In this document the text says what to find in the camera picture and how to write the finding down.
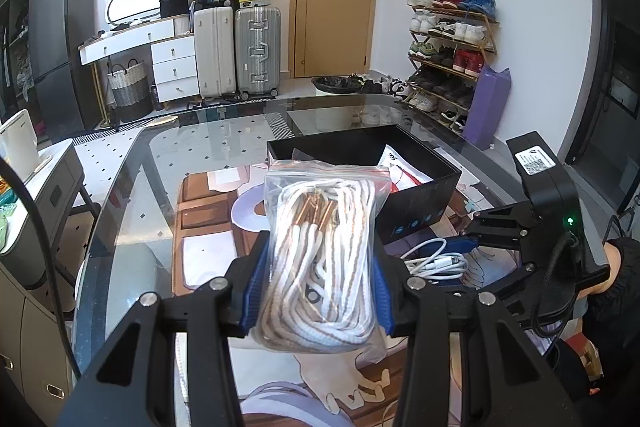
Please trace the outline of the person's right hand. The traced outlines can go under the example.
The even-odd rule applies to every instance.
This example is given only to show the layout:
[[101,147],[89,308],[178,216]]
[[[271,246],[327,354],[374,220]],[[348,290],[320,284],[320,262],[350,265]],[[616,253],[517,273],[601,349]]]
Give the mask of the person's right hand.
[[610,274],[608,274],[606,281],[599,284],[598,287],[593,288],[595,294],[603,294],[605,291],[608,291],[608,288],[610,288],[617,279],[617,275],[620,273],[620,267],[622,266],[622,254],[615,245],[606,242],[604,244],[604,252],[606,259],[608,259]]

